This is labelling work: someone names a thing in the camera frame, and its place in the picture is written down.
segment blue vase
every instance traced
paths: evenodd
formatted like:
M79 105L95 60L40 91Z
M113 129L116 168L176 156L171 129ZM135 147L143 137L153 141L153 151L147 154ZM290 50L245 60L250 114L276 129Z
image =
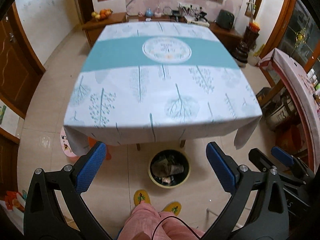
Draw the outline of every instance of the blue vase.
M151 11L150 8L148 8L144 15L147 16L147 17L152 17L153 16L153 12Z

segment silver bolt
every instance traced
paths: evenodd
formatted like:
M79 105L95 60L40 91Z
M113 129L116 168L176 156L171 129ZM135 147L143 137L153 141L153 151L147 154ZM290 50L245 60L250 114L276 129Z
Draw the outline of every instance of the silver bolt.
M278 173L278 171L276 169L270 169L270 172L272 175L276 175Z
M38 168L35 170L35 174L40 174L42 172L42 169L41 168Z
M65 171L71 171L72 170L72 165L66 165L63 168Z
M243 172L246 172L248 170L248 167L246 165L240 165L240 170Z

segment yellow slipper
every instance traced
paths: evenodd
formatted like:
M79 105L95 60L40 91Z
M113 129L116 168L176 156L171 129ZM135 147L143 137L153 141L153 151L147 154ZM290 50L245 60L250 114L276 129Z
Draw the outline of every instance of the yellow slipper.
M141 201L151 204L148 193L143 189L139 189L136 191L136 193L133 196L133 201L136 206L138 206L141 203Z
M169 203L168 205L166 205L165 208L163 209L163 211L171 212L174 215L178 216L181 211L181 208L182 208L182 206L178 201L173 201L173 202Z

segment blue gripper pad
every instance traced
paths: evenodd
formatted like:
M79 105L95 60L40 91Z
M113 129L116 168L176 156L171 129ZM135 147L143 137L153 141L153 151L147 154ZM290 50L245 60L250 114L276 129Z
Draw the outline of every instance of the blue gripper pad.
M271 154L286 167L294 165L293 157L277 146L271 149Z
M78 194L88 190L91 182L94 179L94 176L96 176L103 160L106 158L107 147L104 143L97 142L92 147L92 150L93 152L88 152L87 155L91 154L91 156L76 176L76 192Z
M240 177L236 169L238 167L236 162L230 156L225 155L215 142L208 143L206 155L224 191L233 194Z

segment circular emblem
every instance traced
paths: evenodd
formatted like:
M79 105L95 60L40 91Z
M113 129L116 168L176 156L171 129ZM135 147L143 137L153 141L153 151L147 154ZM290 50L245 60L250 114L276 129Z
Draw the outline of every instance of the circular emblem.
M191 57L188 44L176 38L151 38L147 40L142 51L148 58L160 63L182 63Z

